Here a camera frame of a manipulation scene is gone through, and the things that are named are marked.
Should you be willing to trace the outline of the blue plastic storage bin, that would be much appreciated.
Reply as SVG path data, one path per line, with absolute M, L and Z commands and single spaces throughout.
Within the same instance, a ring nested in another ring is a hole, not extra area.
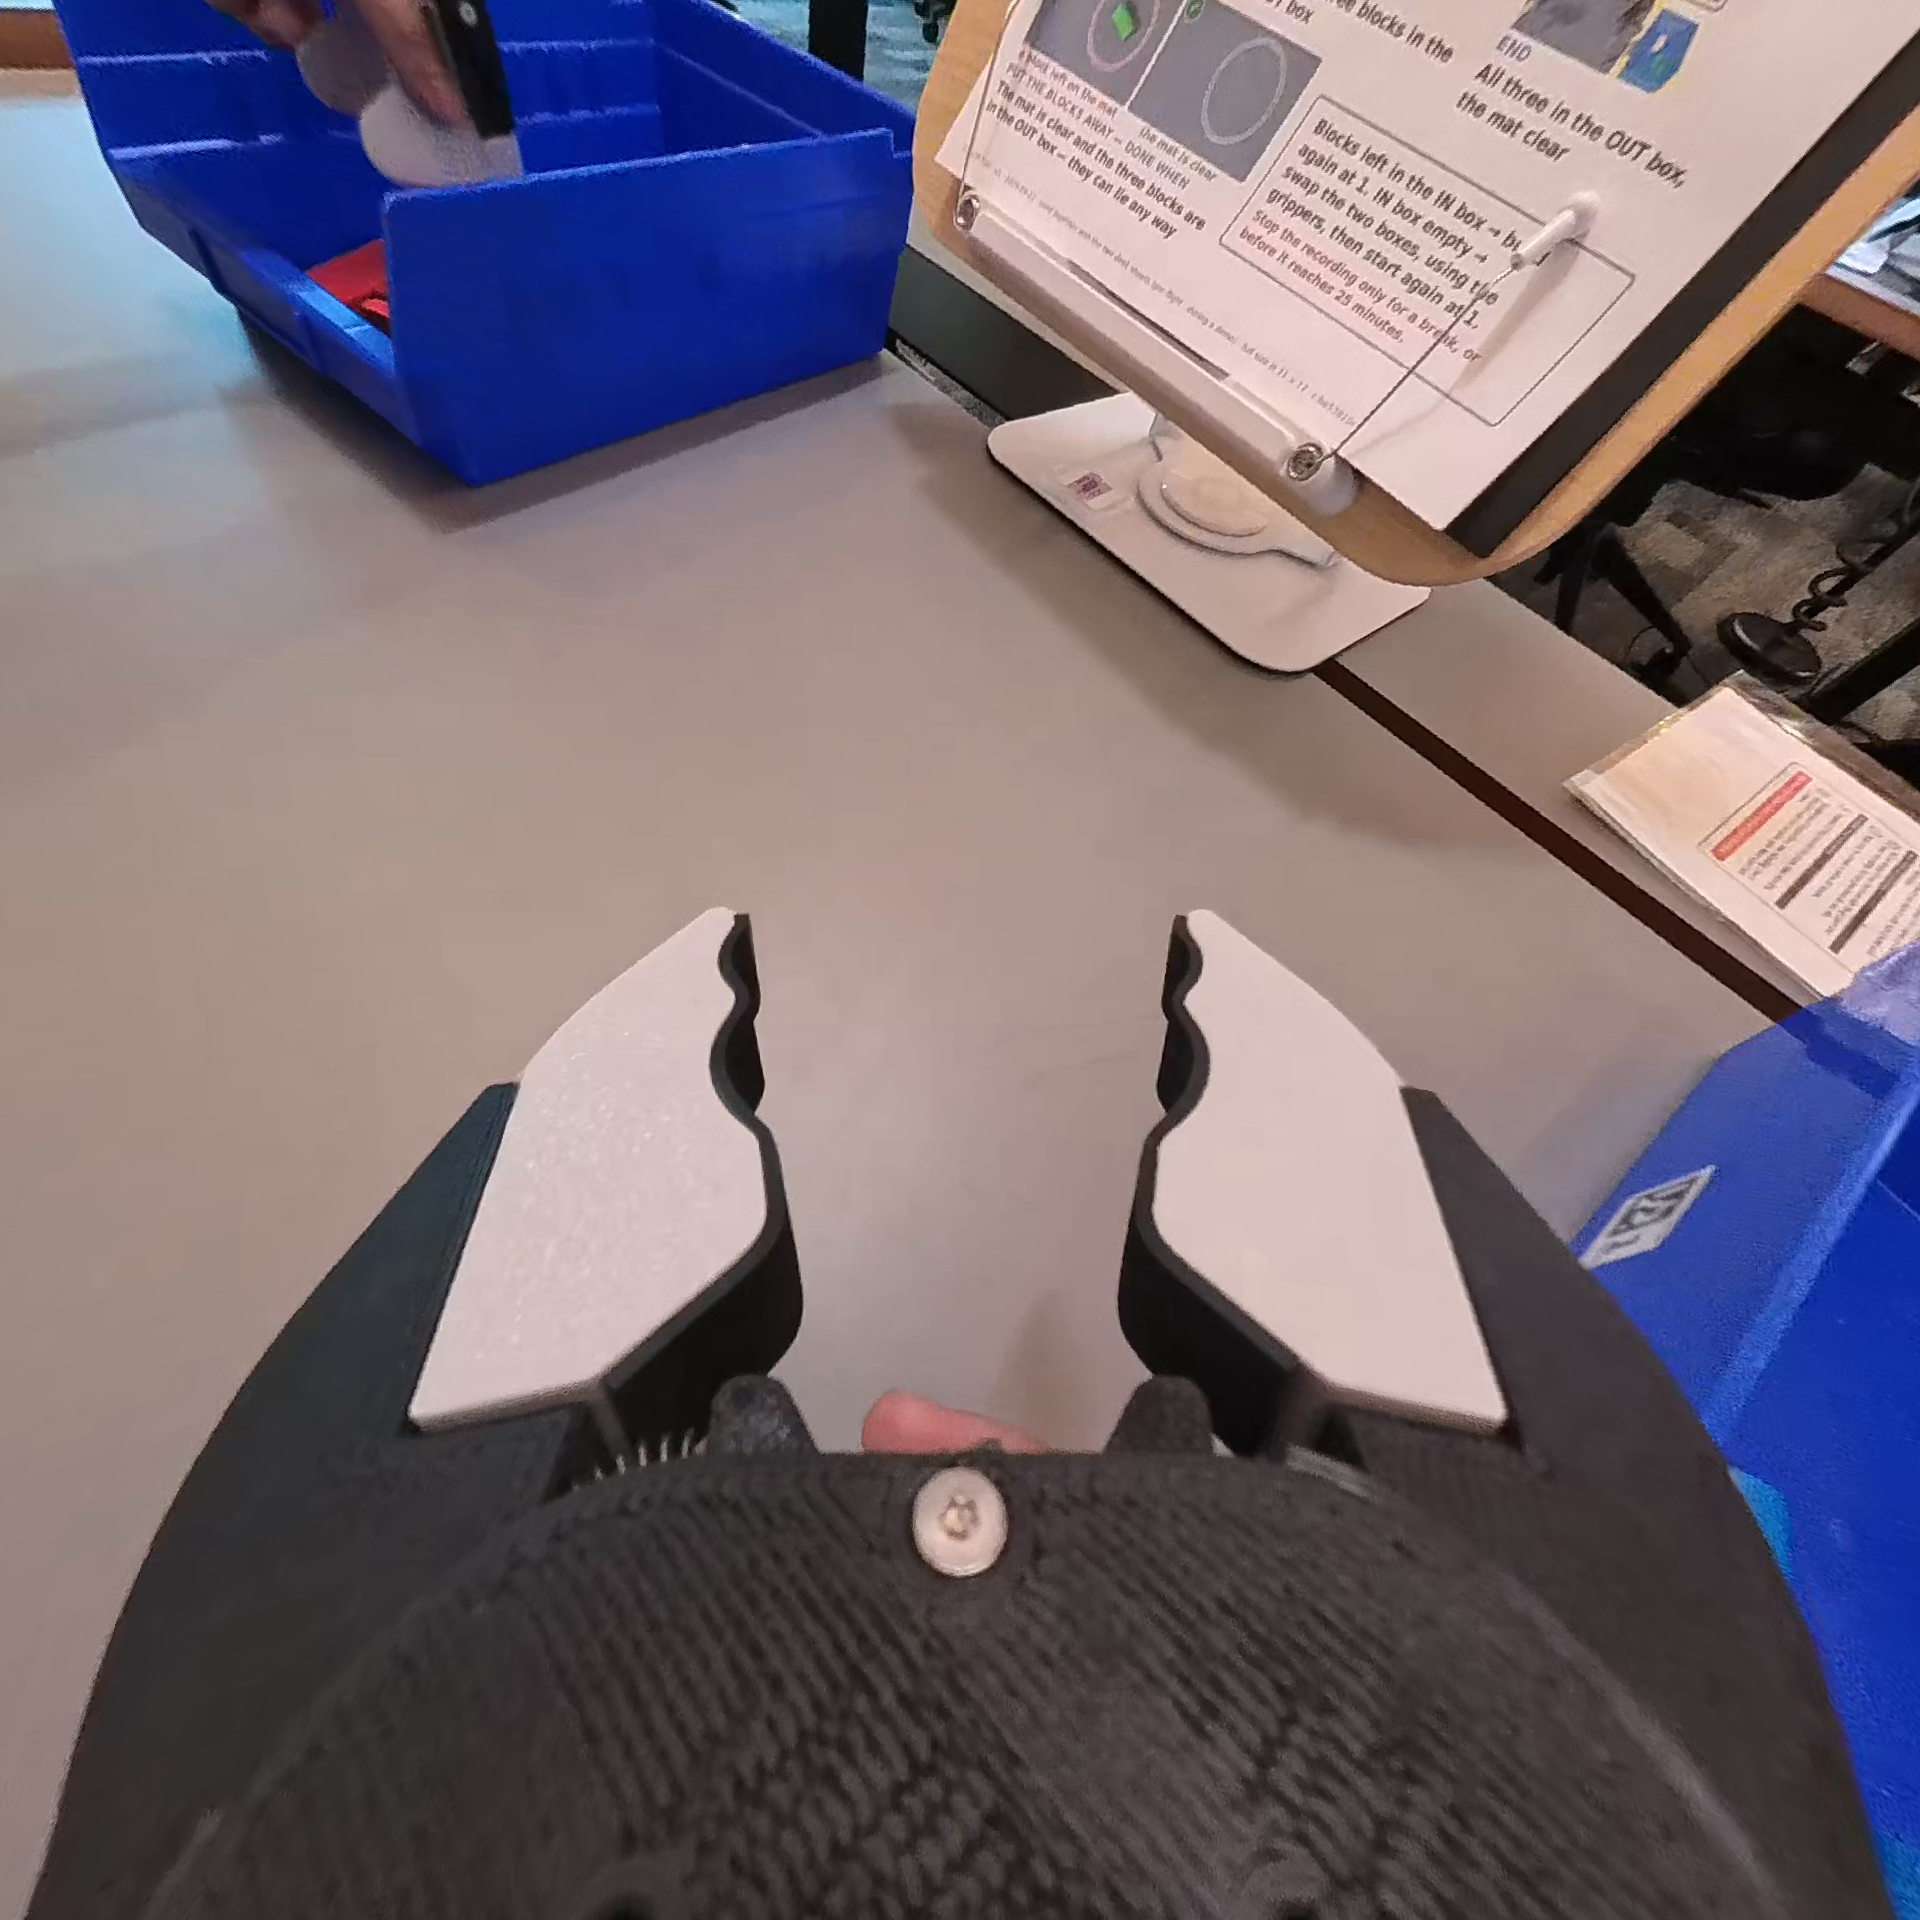
M 523 174 L 401 187 L 210 4 L 57 4 L 142 229 L 469 485 L 874 356 L 914 114 L 722 4 L 488 4 Z M 306 270 L 380 241 L 392 333 Z
M 1918 949 L 1728 1049 L 1572 1253 L 1730 1466 L 1918 1915 Z

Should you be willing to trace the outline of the red rectangular wooden block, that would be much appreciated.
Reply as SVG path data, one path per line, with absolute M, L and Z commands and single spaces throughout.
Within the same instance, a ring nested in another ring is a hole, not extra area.
M 392 268 L 384 242 L 373 241 L 306 270 L 332 299 L 382 333 L 393 333 Z

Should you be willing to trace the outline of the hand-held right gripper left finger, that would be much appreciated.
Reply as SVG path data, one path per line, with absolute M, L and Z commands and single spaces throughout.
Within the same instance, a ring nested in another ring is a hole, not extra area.
M 704 1434 L 770 1373 L 802 1283 L 760 1116 L 752 921 L 710 908 L 617 973 L 521 1070 L 408 1407 L 450 1431 L 574 1407 L 598 1434 Z

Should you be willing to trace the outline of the printed instruction sheet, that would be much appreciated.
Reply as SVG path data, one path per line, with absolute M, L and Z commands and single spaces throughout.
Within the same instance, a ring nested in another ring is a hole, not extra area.
M 1059 331 L 1491 554 L 1916 109 L 1916 4 L 988 4 L 929 151 Z

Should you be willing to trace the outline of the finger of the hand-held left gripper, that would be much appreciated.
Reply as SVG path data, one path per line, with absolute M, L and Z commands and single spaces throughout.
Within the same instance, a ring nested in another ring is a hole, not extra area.
M 518 178 L 516 117 L 489 4 L 428 3 L 418 14 L 459 90 L 459 126 L 416 102 L 354 3 L 322 4 L 321 26 L 296 50 L 306 90 L 357 123 L 373 166 L 401 187 Z

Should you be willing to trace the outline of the leaflet in plastic sleeve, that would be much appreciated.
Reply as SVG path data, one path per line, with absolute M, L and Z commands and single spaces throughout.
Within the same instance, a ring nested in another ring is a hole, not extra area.
M 1816 999 L 1916 949 L 1916 790 L 1747 674 L 1566 789 Z

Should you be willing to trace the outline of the person's right hand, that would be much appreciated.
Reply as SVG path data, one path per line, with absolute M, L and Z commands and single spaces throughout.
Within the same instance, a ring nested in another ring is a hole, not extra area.
M 968 1453 L 996 1450 L 1038 1453 L 1042 1441 L 989 1415 L 894 1388 L 875 1399 L 859 1426 L 859 1447 L 872 1453 Z

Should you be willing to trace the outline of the black office chair base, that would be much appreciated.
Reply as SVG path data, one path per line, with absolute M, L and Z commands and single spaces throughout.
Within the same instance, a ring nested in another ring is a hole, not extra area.
M 1622 673 L 1664 690 L 1694 658 L 1694 643 L 1626 547 L 1626 529 L 1652 505 L 1669 482 L 1690 482 L 1722 498 L 1768 505 L 1771 498 L 1816 500 L 1852 485 L 1866 457 L 1833 437 L 1794 429 L 1777 437 L 1714 437 L 1680 428 L 1657 445 L 1572 532 L 1556 538 L 1533 574 L 1553 588 L 1553 625 L 1574 633 L 1579 604 L 1590 586 L 1610 586 L 1640 615 L 1657 647 L 1645 658 L 1626 657 Z M 1787 615 L 1738 613 L 1722 620 L 1720 647 L 1748 674 L 1782 690 L 1810 689 L 1822 669 L 1812 638 L 1844 596 L 1916 538 L 1916 486 L 1908 486 L 1886 535 L 1840 548 L 1812 575 Z

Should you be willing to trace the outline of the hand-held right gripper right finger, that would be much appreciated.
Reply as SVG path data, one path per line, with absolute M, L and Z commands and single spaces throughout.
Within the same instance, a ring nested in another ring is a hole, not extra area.
M 1140 1364 L 1201 1393 L 1229 1457 L 1306 1447 L 1353 1412 L 1505 1438 L 1507 1393 L 1392 1062 L 1212 909 L 1173 921 L 1162 1012 L 1118 1283 Z

